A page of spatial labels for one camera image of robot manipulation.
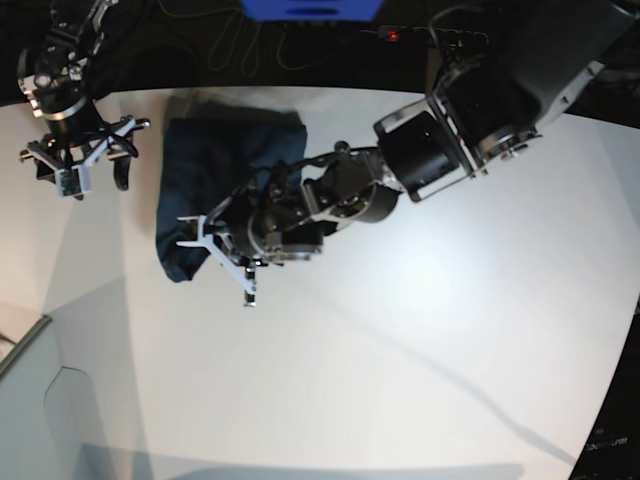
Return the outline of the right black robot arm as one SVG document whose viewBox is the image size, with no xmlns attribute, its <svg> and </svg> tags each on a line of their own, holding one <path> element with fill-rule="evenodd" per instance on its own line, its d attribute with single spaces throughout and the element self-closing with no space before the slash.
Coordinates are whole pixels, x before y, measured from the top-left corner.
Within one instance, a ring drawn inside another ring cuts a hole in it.
<svg viewBox="0 0 640 480">
<path fill-rule="evenodd" d="M 62 198 L 83 200 L 91 191 L 90 169 L 105 159 L 118 190 L 129 189 L 131 160 L 139 156 L 134 134 L 146 118 L 105 121 L 96 107 L 92 67 L 105 43 L 105 17 L 116 1 L 53 1 L 51 26 L 37 48 L 17 62 L 17 83 L 48 132 L 30 141 L 19 161 L 35 167 L 35 178 L 53 184 Z"/>
</svg>

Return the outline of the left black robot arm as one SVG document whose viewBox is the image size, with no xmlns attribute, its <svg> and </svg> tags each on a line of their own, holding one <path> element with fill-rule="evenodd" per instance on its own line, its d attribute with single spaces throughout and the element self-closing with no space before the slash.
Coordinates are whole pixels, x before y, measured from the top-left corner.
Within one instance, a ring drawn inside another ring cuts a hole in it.
<svg viewBox="0 0 640 480">
<path fill-rule="evenodd" d="M 256 303 L 259 268 L 308 261 L 327 237 L 377 223 L 401 195 L 421 202 L 527 149 L 601 71 L 638 20 L 635 1 L 513 1 L 495 43 L 445 57 L 431 92 L 381 118 L 377 142 L 268 169 L 207 213 L 181 218 L 184 249 L 213 256 Z"/>
</svg>

